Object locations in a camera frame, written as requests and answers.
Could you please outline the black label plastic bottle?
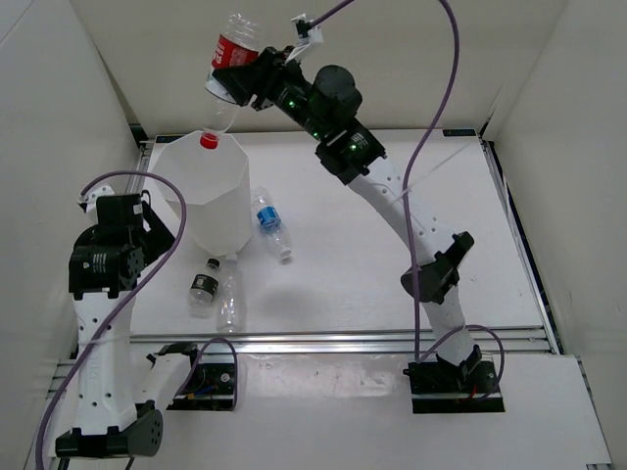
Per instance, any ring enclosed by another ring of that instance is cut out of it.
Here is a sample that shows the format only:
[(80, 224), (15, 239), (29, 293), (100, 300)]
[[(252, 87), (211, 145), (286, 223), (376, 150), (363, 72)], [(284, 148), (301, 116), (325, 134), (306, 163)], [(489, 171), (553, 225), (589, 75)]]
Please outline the black label plastic bottle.
[(219, 288), (220, 261), (209, 258), (194, 276), (188, 291), (188, 306), (192, 316), (207, 317)]

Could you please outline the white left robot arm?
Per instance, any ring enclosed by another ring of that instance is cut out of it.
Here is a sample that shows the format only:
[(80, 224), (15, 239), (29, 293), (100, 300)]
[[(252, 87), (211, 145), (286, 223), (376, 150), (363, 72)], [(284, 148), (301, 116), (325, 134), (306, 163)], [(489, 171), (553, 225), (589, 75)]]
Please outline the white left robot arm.
[(186, 350), (154, 364), (152, 384), (133, 397), (130, 319), (137, 294), (175, 253), (187, 225), (171, 233), (140, 193), (110, 194), (90, 182), (79, 204), (96, 222), (73, 245), (69, 291), (78, 326), (78, 357), (61, 385), (78, 383), (77, 415), (57, 438), (62, 458), (153, 456), (163, 412), (179, 391), (202, 387), (206, 369)]

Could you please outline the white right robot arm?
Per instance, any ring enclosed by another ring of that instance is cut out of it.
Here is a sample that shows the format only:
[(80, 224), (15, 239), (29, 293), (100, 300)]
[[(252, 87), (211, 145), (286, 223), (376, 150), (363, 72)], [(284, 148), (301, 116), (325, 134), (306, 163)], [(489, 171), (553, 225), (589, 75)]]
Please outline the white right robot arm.
[(357, 119), (362, 103), (353, 76), (340, 66), (321, 68), (307, 81), (286, 52), (265, 48), (253, 62), (253, 107), (275, 106), (318, 143), (315, 154), (327, 171), (367, 201), (401, 238), (415, 249), (416, 273), (402, 276), (404, 289), (424, 307), (443, 344), (436, 352), (440, 379), (460, 392), (476, 376), (479, 347), (459, 329), (464, 316), (458, 298), (458, 267), (474, 244), (455, 232), (408, 194), (383, 145)]

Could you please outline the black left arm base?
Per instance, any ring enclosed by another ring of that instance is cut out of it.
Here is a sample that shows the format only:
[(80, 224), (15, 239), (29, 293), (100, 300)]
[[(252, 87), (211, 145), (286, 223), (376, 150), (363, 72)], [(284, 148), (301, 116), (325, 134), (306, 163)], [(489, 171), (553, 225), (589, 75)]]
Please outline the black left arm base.
[[(227, 347), (229, 362), (203, 362), (206, 350), (213, 345)], [(178, 411), (232, 412), (238, 404), (239, 363), (233, 344), (225, 338), (212, 338), (202, 347), (194, 343), (176, 343), (189, 358), (190, 372), (168, 406)]]

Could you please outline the aluminium frame rail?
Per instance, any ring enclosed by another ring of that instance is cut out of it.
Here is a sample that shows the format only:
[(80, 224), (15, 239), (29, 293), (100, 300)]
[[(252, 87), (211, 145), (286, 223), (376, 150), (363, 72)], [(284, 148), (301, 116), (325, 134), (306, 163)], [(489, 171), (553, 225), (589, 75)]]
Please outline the aluminium frame rail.
[(295, 252), (275, 261), (254, 236), (242, 254), (248, 323), (233, 336), (233, 412), (171, 411), (152, 458), (75, 460), (74, 469), (549, 469), (577, 368), (555, 355), (526, 257), (503, 209), (489, 145), (437, 131), (413, 182), (475, 240), (460, 298), (503, 370), (503, 413), (413, 414), (414, 333), (399, 278), (407, 252), (315, 160), (301, 132), (242, 133), (254, 184), (269, 188)]

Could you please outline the blue label plastic bottle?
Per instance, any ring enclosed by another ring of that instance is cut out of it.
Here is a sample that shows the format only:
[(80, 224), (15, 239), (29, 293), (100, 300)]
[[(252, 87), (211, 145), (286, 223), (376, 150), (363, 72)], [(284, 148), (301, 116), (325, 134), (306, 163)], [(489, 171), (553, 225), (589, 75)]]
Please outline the blue label plastic bottle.
[(289, 232), (269, 192), (264, 187), (257, 187), (252, 190), (251, 197), (252, 213), (259, 223), (267, 248), (277, 259), (289, 259), (292, 255)]

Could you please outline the red label plastic bottle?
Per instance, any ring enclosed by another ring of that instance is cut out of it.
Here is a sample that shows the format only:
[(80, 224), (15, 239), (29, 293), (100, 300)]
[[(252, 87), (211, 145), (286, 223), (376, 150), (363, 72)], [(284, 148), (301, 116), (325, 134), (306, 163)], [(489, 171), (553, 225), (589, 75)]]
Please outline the red label plastic bottle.
[(239, 91), (235, 79), (259, 54), (261, 26), (241, 13), (231, 14), (220, 33), (211, 60), (205, 90), (210, 95), (209, 117), (200, 136), (200, 145), (215, 150), (221, 136), (232, 126), (239, 113)]

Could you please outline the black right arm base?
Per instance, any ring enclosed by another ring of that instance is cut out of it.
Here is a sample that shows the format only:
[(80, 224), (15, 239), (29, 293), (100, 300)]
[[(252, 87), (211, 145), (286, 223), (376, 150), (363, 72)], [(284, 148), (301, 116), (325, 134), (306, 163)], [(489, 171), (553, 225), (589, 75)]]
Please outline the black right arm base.
[(410, 380), (413, 414), (503, 413), (504, 398), (495, 364), (482, 360), (459, 385), (434, 361), (412, 362), (403, 370)]

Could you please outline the white octagonal bin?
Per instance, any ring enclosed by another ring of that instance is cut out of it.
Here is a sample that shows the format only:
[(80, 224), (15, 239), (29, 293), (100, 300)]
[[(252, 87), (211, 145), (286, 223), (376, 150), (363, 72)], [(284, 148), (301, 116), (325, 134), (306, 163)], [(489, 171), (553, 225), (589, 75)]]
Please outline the white octagonal bin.
[(186, 233), (214, 256), (241, 251), (252, 236), (249, 158), (230, 134), (217, 147), (194, 131), (165, 143), (153, 172), (170, 181), (186, 202)]

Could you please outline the clear unlabeled plastic bottle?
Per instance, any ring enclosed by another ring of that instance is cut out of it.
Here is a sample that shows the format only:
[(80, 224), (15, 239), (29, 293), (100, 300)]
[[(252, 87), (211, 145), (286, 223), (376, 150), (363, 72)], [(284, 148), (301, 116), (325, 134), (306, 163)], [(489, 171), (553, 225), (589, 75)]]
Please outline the clear unlabeled plastic bottle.
[(236, 254), (227, 255), (221, 269), (221, 294), (217, 330), (232, 334), (242, 330), (244, 307), (242, 276)]

